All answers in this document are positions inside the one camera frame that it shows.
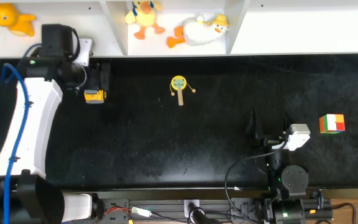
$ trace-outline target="stuffed duck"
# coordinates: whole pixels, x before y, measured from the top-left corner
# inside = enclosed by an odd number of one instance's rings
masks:
[[[163,27],[160,27],[157,21],[157,14],[155,10],[162,10],[160,2],[153,1],[133,1],[132,11],[129,12],[125,18],[128,24],[136,22],[140,26],[140,31],[136,32],[134,36],[139,40],[145,39],[146,29],[152,26],[155,29],[156,34],[162,34],[165,32]]]
[[[229,24],[225,15],[219,14],[212,22],[205,22],[203,16],[188,19],[183,26],[175,28],[175,37],[168,37],[170,48],[176,44],[187,43],[190,46],[209,44],[221,38],[227,31]]]
[[[11,3],[0,3],[0,26],[7,27],[12,34],[19,37],[35,35],[32,21],[35,15],[19,13],[15,5]]]

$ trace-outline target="yellow hat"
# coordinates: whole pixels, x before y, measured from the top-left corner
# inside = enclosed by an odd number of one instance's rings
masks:
[[[220,25],[220,26],[228,26],[229,24],[227,23],[227,19],[225,15],[219,14],[218,16],[216,16],[216,19],[214,21],[212,21],[212,23],[215,23],[216,25]]]

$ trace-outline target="red square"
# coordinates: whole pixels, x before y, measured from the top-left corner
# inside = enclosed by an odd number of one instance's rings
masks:
[[[345,131],[345,123],[336,123],[336,129],[338,131]]]

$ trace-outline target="blue cable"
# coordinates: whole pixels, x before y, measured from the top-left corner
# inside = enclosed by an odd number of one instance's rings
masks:
[[[19,63],[17,64],[16,68],[19,68],[20,65],[23,63],[23,59],[27,57],[27,55],[30,53],[30,51],[34,48],[34,47],[41,47],[42,44],[34,44],[34,45],[31,45],[24,53],[23,57],[19,60]],[[9,83],[12,81],[13,79],[13,73],[11,73],[11,75],[9,76],[9,78],[6,80],[6,83]]]
[[[10,186],[11,186],[11,173],[12,173],[12,168],[13,168],[13,163],[15,162],[15,158],[16,158],[16,151],[17,148],[19,147],[19,143],[20,140],[22,138],[23,135],[23,131],[24,131],[24,127],[25,127],[25,122],[27,121],[27,116],[29,114],[29,108],[30,108],[30,100],[29,100],[29,93],[27,92],[27,88],[25,87],[23,78],[20,76],[19,72],[17,72],[16,68],[13,67],[11,64],[9,63],[4,63],[3,67],[2,67],[2,83],[5,82],[5,75],[6,75],[6,69],[9,68],[13,75],[17,78],[17,80],[20,82],[22,88],[23,88],[23,93],[24,93],[24,99],[25,99],[25,103],[24,103],[24,115],[23,115],[23,120],[22,120],[22,124],[20,126],[20,130],[19,133],[17,134],[17,138],[16,138],[16,142],[15,145],[13,146],[13,150],[12,150],[12,155],[11,158],[9,159],[9,165],[7,167],[7,171],[6,171],[6,176],[5,176],[5,184],[4,184],[4,224],[9,224],[9,195],[10,195]]]

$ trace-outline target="orange beak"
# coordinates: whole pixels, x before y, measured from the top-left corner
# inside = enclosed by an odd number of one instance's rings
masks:
[[[140,4],[140,9],[144,13],[149,14],[152,10],[152,6],[150,5],[150,2],[146,1],[146,2],[143,2],[142,4]]]

